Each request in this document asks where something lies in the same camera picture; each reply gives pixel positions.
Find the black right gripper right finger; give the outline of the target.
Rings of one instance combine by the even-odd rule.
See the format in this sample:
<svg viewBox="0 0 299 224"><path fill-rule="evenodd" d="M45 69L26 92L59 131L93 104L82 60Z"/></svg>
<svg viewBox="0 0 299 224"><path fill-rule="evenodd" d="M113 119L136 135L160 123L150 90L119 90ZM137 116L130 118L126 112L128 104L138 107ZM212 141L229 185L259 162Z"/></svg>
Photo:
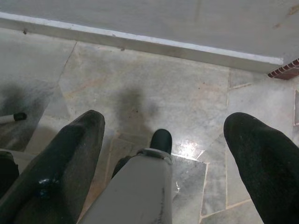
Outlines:
<svg viewBox="0 0 299 224"><path fill-rule="evenodd" d="M243 113L230 114L224 137L265 224L299 222L299 148L281 131Z"/></svg>

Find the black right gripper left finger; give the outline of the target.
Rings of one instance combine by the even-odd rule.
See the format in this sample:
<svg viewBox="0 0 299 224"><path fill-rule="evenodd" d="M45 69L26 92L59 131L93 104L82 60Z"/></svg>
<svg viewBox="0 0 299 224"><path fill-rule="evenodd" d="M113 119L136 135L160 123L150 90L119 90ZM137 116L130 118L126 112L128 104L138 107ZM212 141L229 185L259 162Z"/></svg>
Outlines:
<svg viewBox="0 0 299 224"><path fill-rule="evenodd" d="M63 127L0 200L3 224L75 224L95 174L104 116L88 110Z"/></svg>

